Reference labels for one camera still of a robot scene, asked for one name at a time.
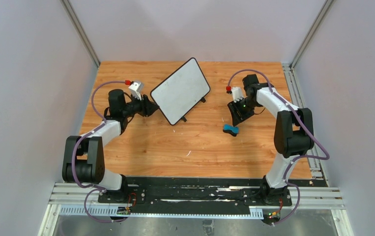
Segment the blue sponge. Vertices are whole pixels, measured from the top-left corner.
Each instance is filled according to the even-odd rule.
[[[234,137],[239,133],[238,127],[233,127],[232,125],[224,124],[224,133],[228,133]]]

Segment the white wall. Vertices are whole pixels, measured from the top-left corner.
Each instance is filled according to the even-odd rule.
[[[336,1],[296,74],[354,233],[375,235],[375,1]]]
[[[60,1],[0,0],[0,235],[37,235],[95,72]]]
[[[324,0],[72,0],[101,61],[290,62]]]

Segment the purple cable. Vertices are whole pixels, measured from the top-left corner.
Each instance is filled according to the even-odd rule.
[[[99,85],[97,88],[95,88],[95,90],[93,91],[93,94],[92,94],[92,97],[91,97],[91,104],[92,104],[92,108],[93,110],[95,111],[95,113],[102,119],[102,123],[97,126],[96,128],[94,128],[93,130],[87,132],[85,135],[83,135],[81,138],[78,139],[78,141],[76,142],[76,144],[74,145],[73,147],[73,153],[72,153],[72,161],[71,161],[71,170],[72,170],[72,174],[73,174],[73,179],[75,181],[75,183],[81,187],[81,188],[89,188],[89,187],[94,187],[95,189],[92,189],[87,195],[86,195],[86,198],[85,198],[85,202],[84,202],[84,207],[85,207],[85,212],[86,214],[92,218],[93,220],[97,221],[97,222],[101,222],[101,223],[111,223],[111,222],[121,222],[123,220],[115,220],[115,221],[106,221],[106,220],[99,220],[97,219],[96,217],[92,216],[89,211],[87,210],[86,208],[86,203],[87,203],[87,199],[89,197],[89,195],[91,193],[93,193],[94,191],[102,191],[102,192],[106,192],[106,188],[102,187],[102,186],[99,186],[99,185],[96,185],[96,184],[88,184],[88,185],[83,185],[82,183],[80,183],[79,179],[77,178],[77,174],[76,174],[76,153],[77,153],[77,149],[80,145],[80,143],[85,139],[87,138],[88,136],[92,135],[94,132],[98,131],[99,129],[101,129],[103,126],[106,125],[106,118],[100,114],[97,109],[95,108],[95,105],[94,105],[94,97],[95,97],[95,94],[96,92],[101,88],[103,87],[104,85],[108,85],[108,84],[114,84],[114,83],[117,83],[117,84],[124,84],[125,81],[109,81],[109,82],[105,82],[105,83],[102,83],[101,85]]]
[[[297,209],[297,207],[299,206],[299,203],[300,203],[300,189],[299,189],[299,186],[297,186],[296,184],[293,184],[293,183],[290,183],[288,182],[286,179],[287,179],[287,173],[288,171],[290,170],[290,168],[293,166],[293,163],[296,162],[297,160],[301,159],[301,158],[304,158],[304,157],[309,157],[309,158],[314,158],[314,159],[319,159],[319,160],[329,160],[330,158],[330,155],[328,153],[328,151],[325,149],[325,147],[320,144],[320,142],[313,136],[312,133],[310,133],[310,131],[307,129],[307,127],[303,124],[302,120],[300,119],[299,115],[297,114],[297,112],[293,109],[293,107],[291,107],[291,105],[289,104],[289,102],[287,102],[283,97],[281,97],[279,94],[275,93],[273,91],[273,88],[271,86],[271,83],[270,83],[270,80],[267,78],[266,75],[264,75],[262,72],[260,71],[257,71],[257,70],[253,70],[253,69],[243,69],[243,70],[240,70],[240,71],[237,71],[235,72],[231,78],[229,79],[228,81],[228,86],[231,84],[231,81],[232,79],[234,78],[235,75],[241,73],[241,72],[244,72],[244,71],[251,71],[251,72],[255,72],[257,74],[260,74],[262,75],[265,80],[267,80],[267,84],[268,84],[268,88],[270,89],[270,92],[276,96],[280,101],[282,101],[290,110],[291,112],[293,113],[294,117],[296,117],[296,120],[297,122],[299,123],[300,127],[303,128],[303,130],[306,132],[306,134],[309,136],[310,139],[313,140],[313,142],[319,146],[319,148],[323,151],[323,153],[325,153],[326,157],[321,157],[321,156],[314,156],[314,155],[301,155],[301,156],[298,156],[296,158],[294,158],[291,163],[287,166],[284,174],[283,174],[283,180],[284,182],[288,185],[288,186],[291,186],[291,187],[295,187],[297,189],[297,202],[296,202],[296,205],[294,206],[293,210],[291,210],[291,212],[286,216],[284,217],[283,219],[279,220],[278,222],[274,223],[275,225],[281,223],[281,222],[284,222],[285,220],[287,220]]]
[[[83,207],[85,208],[85,212],[86,212],[86,215],[88,215],[88,217],[90,217],[92,220],[94,220],[94,221],[96,221],[96,222],[99,222],[99,223],[122,222],[122,221],[124,221],[124,220],[127,219],[127,218],[125,218],[125,219],[120,219],[120,220],[101,220],[101,219],[98,219],[98,218],[94,217],[93,215],[91,215],[91,214],[89,213],[89,210],[87,209],[86,204],[87,204],[87,199],[89,198],[89,195],[90,195],[91,193],[93,193],[94,191],[99,191],[99,192],[100,192],[101,190],[99,190],[99,189],[97,189],[97,188],[92,189],[92,190],[86,195],[86,197],[85,197],[85,201],[83,202]]]
[[[93,130],[89,131],[88,133],[86,133],[85,135],[83,135],[81,138],[79,138],[79,140],[76,142],[76,144],[74,145],[74,148],[73,148],[73,153],[72,153],[72,161],[71,161],[71,170],[72,170],[72,174],[73,174],[73,179],[74,181],[76,182],[76,184],[81,187],[81,188],[89,188],[89,187],[95,187],[101,191],[105,191],[106,189],[101,187],[101,186],[98,186],[98,185],[94,185],[94,184],[88,184],[88,185],[83,185],[82,183],[80,183],[79,179],[77,178],[77,174],[76,174],[76,153],[77,153],[77,148],[79,147],[80,143],[85,139],[87,138],[88,136],[90,136],[91,134],[93,134],[94,132],[98,131],[99,129],[101,129],[103,126],[105,126],[106,124],[106,118],[100,114],[97,109],[95,108],[95,104],[94,104],[94,98],[95,98],[95,94],[96,92],[101,88],[103,87],[104,85],[108,85],[108,84],[114,84],[114,83],[118,83],[118,84],[124,84],[125,81],[109,81],[109,82],[105,82],[105,83],[102,83],[101,85],[99,85],[97,88],[95,88],[95,90],[93,91],[92,93],[92,97],[91,97],[91,104],[92,104],[92,108],[93,110],[95,111],[95,113],[103,120],[103,122],[96,128],[94,128]]]
[[[105,85],[108,85],[108,84],[124,84],[125,83],[125,81],[109,81],[109,82],[104,82],[103,84],[101,84],[101,85],[99,85],[97,88],[95,88],[95,90],[93,91],[93,93],[92,93],[92,98],[91,98],[91,103],[92,103],[92,108],[93,108],[93,110],[95,111],[95,113],[100,117],[100,118],[102,118],[102,120],[104,121],[104,122],[106,122],[106,118],[102,115],[102,114],[100,114],[98,111],[97,111],[97,109],[95,108],[95,103],[93,102],[94,101],[94,98],[95,98],[95,93],[101,88],[101,87],[103,87],[103,86],[105,86]]]

